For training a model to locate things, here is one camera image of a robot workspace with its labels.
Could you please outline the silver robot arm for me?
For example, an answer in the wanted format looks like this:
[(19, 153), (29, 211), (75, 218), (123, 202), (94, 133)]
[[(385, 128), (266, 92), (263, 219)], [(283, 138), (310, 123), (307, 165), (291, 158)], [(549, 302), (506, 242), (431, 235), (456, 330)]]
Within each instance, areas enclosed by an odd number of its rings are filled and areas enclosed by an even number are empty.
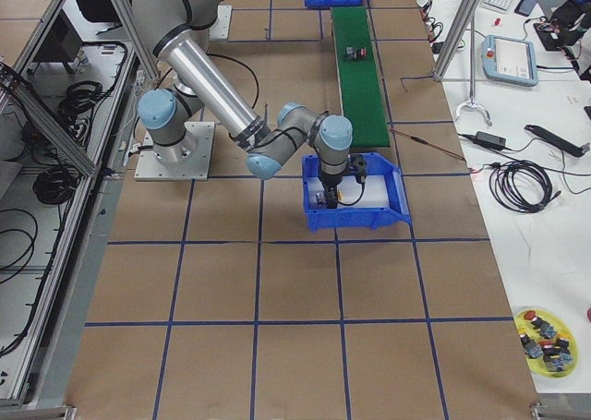
[(159, 60), (226, 127), (247, 153), (247, 168), (260, 179), (274, 177), (303, 145), (319, 157), (319, 179), (326, 206), (339, 204), (338, 185), (349, 165), (353, 126), (342, 115), (318, 114), (289, 102), (270, 130), (201, 47), (218, 18), (223, 0), (132, 0), (139, 36)]

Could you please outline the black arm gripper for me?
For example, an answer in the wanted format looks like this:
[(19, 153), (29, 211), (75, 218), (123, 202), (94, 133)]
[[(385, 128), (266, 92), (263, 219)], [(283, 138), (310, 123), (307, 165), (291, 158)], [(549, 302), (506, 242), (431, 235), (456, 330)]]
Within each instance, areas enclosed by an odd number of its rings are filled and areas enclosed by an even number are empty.
[(342, 182), (343, 176), (344, 170), (341, 170), (337, 174), (331, 174), (319, 168), (319, 180), (323, 186), (326, 207), (328, 209), (337, 208), (338, 185)]

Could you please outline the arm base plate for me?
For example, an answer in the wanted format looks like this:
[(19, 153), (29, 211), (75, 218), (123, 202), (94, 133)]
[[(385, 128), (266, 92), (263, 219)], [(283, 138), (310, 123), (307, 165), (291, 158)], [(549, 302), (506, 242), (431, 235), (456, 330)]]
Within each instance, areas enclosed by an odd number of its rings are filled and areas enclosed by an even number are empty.
[(215, 124), (213, 122), (185, 122), (186, 134), (174, 146), (164, 147), (153, 143), (151, 133), (146, 132), (144, 145), (152, 149), (142, 150), (135, 170), (138, 181), (182, 181), (208, 179)]
[(217, 19), (213, 26), (209, 29), (209, 37), (211, 41), (220, 42), (228, 40), (231, 29), (232, 11), (232, 6), (218, 6)]

